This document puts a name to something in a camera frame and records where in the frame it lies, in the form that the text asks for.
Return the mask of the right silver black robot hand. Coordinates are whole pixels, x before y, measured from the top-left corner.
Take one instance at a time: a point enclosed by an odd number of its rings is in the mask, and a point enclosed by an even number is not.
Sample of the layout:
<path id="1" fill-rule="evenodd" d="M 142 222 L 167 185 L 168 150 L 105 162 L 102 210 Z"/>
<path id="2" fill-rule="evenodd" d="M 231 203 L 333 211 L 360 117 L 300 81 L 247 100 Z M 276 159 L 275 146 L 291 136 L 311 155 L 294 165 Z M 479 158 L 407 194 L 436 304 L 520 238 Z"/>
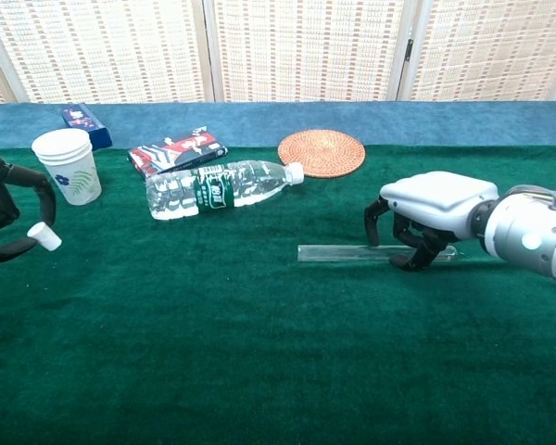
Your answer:
<path id="1" fill-rule="evenodd" d="M 454 172 L 426 172 L 399 179 L 383 185 L 364 211 L 368 244 L 380 244 L 377 220 L 391 210 L 393 237 L 414 253 L 395 255 L 390 263 L 404 271 L 421 271 L 449 244 L 475 238 L 472 213 L 478 207 L 490 209 L 498 198 L 495 184 Z"/>

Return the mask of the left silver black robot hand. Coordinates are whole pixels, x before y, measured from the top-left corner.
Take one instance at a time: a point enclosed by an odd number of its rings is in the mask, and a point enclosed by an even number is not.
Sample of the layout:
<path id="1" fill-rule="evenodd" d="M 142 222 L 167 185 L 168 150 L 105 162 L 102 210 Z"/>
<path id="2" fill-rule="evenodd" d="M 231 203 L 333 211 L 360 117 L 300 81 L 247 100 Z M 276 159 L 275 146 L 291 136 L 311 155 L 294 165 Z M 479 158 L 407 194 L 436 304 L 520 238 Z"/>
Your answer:
<path id="1" fill-rule="evenodd" d="M 0 157 L 0 229 L 10 225 L 19 217 L 12 196 L 6 188 L 9 184 L 33 189 L 40 201 L 38 223 L 27 234 L 0 247 L 0 263 L 11 261 L 36 245 L 54 251 L 62 244 L 52 225 L 56 218 L 56 195 L 45 175 L 22 166 L 4 161 Z"/>

